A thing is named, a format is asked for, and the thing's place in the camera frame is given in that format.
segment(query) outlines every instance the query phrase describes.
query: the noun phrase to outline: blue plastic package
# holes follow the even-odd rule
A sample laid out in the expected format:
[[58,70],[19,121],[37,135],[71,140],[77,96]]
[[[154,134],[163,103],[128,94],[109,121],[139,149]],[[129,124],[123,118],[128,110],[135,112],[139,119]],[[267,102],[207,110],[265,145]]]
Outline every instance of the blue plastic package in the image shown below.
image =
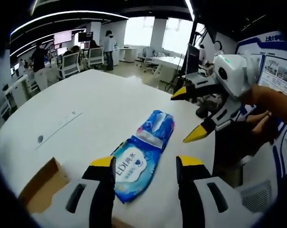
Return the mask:
[[136,136],[164,150],[174,126],[175,122],[171,115],[155,110],[144,124],[138,128]]
[[115,193],[122,203],[132,201],[148,187],[161,153],[160,148],[135,136],[114,151]]

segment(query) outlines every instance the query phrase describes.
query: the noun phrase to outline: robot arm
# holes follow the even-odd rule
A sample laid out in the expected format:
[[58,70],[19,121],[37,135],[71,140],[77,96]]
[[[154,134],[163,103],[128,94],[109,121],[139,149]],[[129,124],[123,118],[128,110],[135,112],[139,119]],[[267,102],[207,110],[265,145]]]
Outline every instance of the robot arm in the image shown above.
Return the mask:
[[184,139],[185,143],[205,138],[215,129],[220,130],[231,123],[233,115],[241,107],[239,97],[256,82],[258,64],[249,53],[243,56],[219,55],[214,63],[214,71],[212,76],[180,88],[171,97],[171,100],[185,100],[214,93],[227,95],[222,108],[192,130]]

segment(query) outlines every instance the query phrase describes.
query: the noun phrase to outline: human arm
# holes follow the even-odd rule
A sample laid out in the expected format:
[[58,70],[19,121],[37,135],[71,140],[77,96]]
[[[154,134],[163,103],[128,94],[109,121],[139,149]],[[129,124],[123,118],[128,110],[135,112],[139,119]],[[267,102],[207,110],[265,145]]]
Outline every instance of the human arm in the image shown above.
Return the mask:
[[268,87],[253,85],[241,101],[247,105],[260,104],[287,124],[287,95]]

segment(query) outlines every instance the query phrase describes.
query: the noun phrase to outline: office floor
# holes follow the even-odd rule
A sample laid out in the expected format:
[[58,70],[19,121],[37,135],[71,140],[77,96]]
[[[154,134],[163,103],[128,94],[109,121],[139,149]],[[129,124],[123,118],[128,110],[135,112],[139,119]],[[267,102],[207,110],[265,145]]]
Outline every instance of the office floor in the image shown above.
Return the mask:
[[[148,70],[144,73],[144,68],[144,66],[140,67],[140,62],[138,61],[135,61],[135,63],[119,62],[119,65],[114,66],[114,70],[110,71],[109,73],[125,77],[128,80],[134,80],[164,91],[167,84],[159,80],[155,80],[151,70]],[[170,88],[168,93],[173,94],[173,88]]]

